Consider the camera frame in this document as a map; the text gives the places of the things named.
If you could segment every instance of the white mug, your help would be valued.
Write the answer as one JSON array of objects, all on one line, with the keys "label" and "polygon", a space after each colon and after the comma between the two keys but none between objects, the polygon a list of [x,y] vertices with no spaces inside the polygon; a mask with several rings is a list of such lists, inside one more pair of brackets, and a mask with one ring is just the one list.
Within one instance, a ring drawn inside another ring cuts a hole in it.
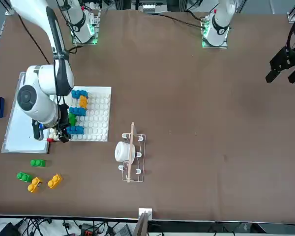
[{"label": "white mug", "polygon": [[[115,159],[117,162],[124,162],[129,160],[129,151],[130,151],[130,144],[125,142],[119,142],[117,143],[116,149],[115,149]],[[131,150],[131,164],[134,161],[134,157],[136,154],[136,149],[134,145],[132,145]]]}]

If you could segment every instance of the brown table surface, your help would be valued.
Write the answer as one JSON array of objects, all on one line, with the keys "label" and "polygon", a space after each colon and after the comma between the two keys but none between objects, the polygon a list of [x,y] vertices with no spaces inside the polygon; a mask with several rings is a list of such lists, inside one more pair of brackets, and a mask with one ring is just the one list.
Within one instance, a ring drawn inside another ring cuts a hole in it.
[{"label": "brown table surface", "polygon": [[[199,23],[187,13],[173,16]],[[69,32],[59,18],[67,48]],[[46,52],[46,34],[28,23]],[[235,15],[229,48],[203,49],[197,28],[136,11],[102,14],[97,46],[71,56],[78,86],[112,87],[109,142],[52,143],[49,154],[0,152],[0,213],[295,222],[295,84],[272,84],[269,61],[286,43],[286,15]],[[45,64],[17,17],[0,41],[0,149],[20,71]],[[115,145],[134,121],[147,135],[143,183],[121,181]],[[48,168],[31,168],[31,159]],[[48,181],[27,191],[23,171]]]}]

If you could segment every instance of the lego brick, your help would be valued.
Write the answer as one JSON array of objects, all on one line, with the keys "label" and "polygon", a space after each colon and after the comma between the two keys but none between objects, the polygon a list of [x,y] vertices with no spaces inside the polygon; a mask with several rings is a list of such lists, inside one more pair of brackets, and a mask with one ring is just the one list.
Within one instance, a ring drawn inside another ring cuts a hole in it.
[{"label": "lego brick", "polygon": [[33,178],[33,180],[31,181],[31,184],[28,186],[28,191],[31,193],[37,192],[38,187],[41,185],[42,182],[43,181],[38,177]]},{"label": "lego brick", "polygon": [[48,181],[48,186],[53,189],[55,188],[61,181],[62,181],[62,177],[59,174],[56,174],[55,176],[53,176],[53,178]]},{"label": "lego brick", "polygon": [[75,122],[76,122],[76,119],[75,119],[75,115],[72,114],[72,113],[69,113],[68,114],[68,118],[69,118],[69,123],[71,126],[74,126],[75,125]]},{"label": "lego brick", "polygon": [[30,165],[33,167],[46,167],[46,160],[32,160]]},{"label": "lego brick", "polygon": [[86,92],[85,90],[72,90],[71,96],[72,98],[75,98],[75,99],[79,99],[80,96],[84,96],[88,98],[88,92]]},{"label": "lego brick", "polygon": [[76,116],[85,117],[86,110],[84,108],[81,108],[81,107],[70,107],[69,108],[69,113],[74,114]]},{"label": "lego brick", "polygon": [[80,102],[79,102],[80,107],[82,107],[82,108],[84,108],[86,110],[87,109],[87,104],[88,104],[87,98],[81,95],[80,96]]},{"label": "lego brick", "polygon": [[66,129],[68,134],[84,134],[84,127],[82,126],[69,126]]},{"label": "lego brick", "polygon": [[25,174],[23,172],[19,172],[16,175],[16,178],[19,179],[19,180],[21,180],[21,181],[24,181],[24,182],[31,182],[32,179],[33,179],[33,176],[28,175],[28,174]]}]

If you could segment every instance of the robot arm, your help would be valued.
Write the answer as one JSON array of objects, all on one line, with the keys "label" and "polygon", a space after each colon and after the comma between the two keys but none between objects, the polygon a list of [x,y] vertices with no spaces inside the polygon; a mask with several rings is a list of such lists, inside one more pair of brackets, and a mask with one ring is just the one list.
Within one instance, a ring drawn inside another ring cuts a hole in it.
[{"label": "robot arm", "polygon": [[204,35],[204,39],[210,45],[218,47],[224,43],[235,10],[234,0],[219,0],[216,12],[209,15],[210,24]]},{"label": "robot arm", "polygon": [[[27,69],[24,83],[18,91],[17,102],[33,121],[45,127],[55,127],[59,139],[62,140],[62,136],[65,136],[63,142],[67,141],[66,105],[56,104],[49,98],[50,95],[66,96],[74,87],[69,56],[64,48],[56,15],[45,0],[11,0],[11,4],[17,13],[46,32],[54,57],[53,65],[33,65]],[[37,135],[35,128],[34,136],[36,139],[42,138]]]}]

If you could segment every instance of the floor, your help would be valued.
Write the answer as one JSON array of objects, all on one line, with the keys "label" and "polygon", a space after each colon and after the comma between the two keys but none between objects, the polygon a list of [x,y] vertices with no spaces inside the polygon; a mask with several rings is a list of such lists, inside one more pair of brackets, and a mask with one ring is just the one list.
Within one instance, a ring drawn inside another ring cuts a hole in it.
[{"label": "floor", "polygon": [[[0,231],[8,224],[11,222],[13,225],[16,225],[20,219],[16,218],[0,218]],[[68,233],[70,235],[80,235],[81,230],[79,227],[75,224],[74,221],[72,220],[66,220],[65,221],[69,225]],[[76,221],[78,225],[82,224],[88,224],[90,226],[93,225],[92,221]],[[66,236],[68,235],[63,224],[63,220],[52,220],[52,222],[49,224],[48,222],[43,222],[40,225],[40,230],[42,235],[48,235],[48,236]],[[116,222],[108,222],[107,223],[110,227],[113,227]],[[114,226],[114,233],[118,233],[125,225],[128,225],[129,230],[131,233],[133,233],[134,228],[136,226],[135,223],[118,223],[116,226]],[[178,236],[182,235],[180,232],[180,228],[182,228],[182,222],[176,223],[176,226],[170,227],[168,230],[168,227],[163,227],[164,230],[164,235],[165,236]],[[250,223],[238,223],[238,222],[233,222],[233,223],[224,223],[224,224],[215,224],[214,227],[212,227],[212,223],[209,222],[202,222],[199,223],[196,227],[194,225],[189,226],[187,225],[188,228],[186,230],[183,230],[183,235],[186,236],[217,236],[219,234],[223,234],[220,236],[258,236],[257,234],[251,234],[250,233]],[[27,235],[27,227],[28,227],[28,220],[26,220],[25,223],[23,223],[18,231],[21,233],[22,236]],[[295,226],[292,225],[283,225],[283,224],[261,224],[261,227],[268,233],[268,236],[271,235],[295,235]],[[98,234],[100,236],[106,236],[106,230],[107,230],[107,225],[101,226],[98,229],[100,232],[103,232],[101,234]],[[29,225],[29,233],[32,231],[32,226]],[[38,231],[35,232],[35,236],[41,236]],[[153,233],[149,233],[150,236],[159,236],[160,231],[157,229]]]}]

